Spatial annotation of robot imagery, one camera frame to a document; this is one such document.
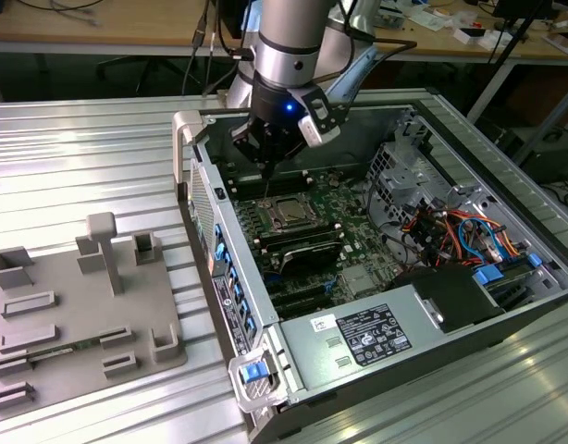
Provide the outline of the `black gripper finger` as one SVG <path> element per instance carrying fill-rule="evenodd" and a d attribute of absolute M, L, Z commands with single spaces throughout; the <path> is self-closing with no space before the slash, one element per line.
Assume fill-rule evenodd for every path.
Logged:
<path fill-rule="evenodd" d="M 307 146 L 298 131 L 273 133 L 268 141 L 267 178 L 270 179 L 276 167 L 283 161 L 291 160 Z"/>
<path fill-rule="evenodd" d="M 269 179 L 269 155 L 265 144 L 265 122 L 250 117 L 242 125 L 230 130 L 233 145 L 243 156 L 255 164 L 262 179 Z"/>

